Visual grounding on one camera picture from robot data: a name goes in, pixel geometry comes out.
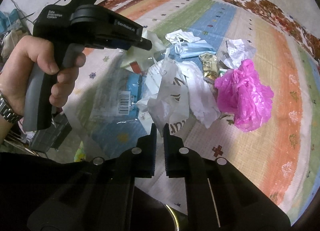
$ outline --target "colorful rug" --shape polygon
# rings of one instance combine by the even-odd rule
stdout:
[[[230,118],[206,129],[191,116],[177,135],[204,158],[228,159],[294,223],[320,186],[320,76],[315,61],[320,57],[319,39],[266,0],[106,0],[101,5],[155,32],[165,45],[170,44],[164,38],[167,33],[182,29],[209,42],[217,57],[227,50],[227,39],[246,39],[257,49],[255,69],[275,93],[270,121],[243,133],[229,124]],[[74,129],[116,157],[147,132],[137,118],[91,120],[97,97],[107,98],[105,89],[117,76],[122,52],[84,53],[87,63],[64,110]],[[187,213],[183,180],[165,176],[161,142],[156,161],[155,177],[137,179],[136,185]]]

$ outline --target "crumpled paper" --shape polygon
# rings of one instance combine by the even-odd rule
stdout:
[[[214,86],[221,112],[234,113],[234,124],[244,132],[253,131],[271,117],[274,93],[261,84],[253,61],[245,59],[239,69],[229,69]]]
[[[247,40],[227,40],[228,53],[221,60],[229,68],[237,69],[245,59],[253,59],[256,49]]]
[[[201,70],[193,61],[183,61],[178,66],[182,74],[186,76],[190,109],[195,117],[206,128],[209,128],[220,116],[220,111],[210,87],[203,80]]]

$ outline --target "white face mask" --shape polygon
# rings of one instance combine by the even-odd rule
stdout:
[[[200,40],[199,37],[193,35],[193,32],[183,32],[182,30],[170,32],[165,38],[170,41],[171,44],[182,43],[184,41],[191,43]]]

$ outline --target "gold snack wrapper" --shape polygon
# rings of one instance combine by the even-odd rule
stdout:
[[[212,80],[218,78],[220,74],[220,70],[218,67],[218,58],[210,52],[202,53],[201,55],[199,55],[199,58],[202,61],[204,77],[210,78]]]

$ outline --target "metal watch band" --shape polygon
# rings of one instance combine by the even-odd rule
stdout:
[[[16,114],[13,109],[10,107],[8,101],[4,98],[0,91],[0,116],[2,116],[9,123],[18,122],[22,116]]]

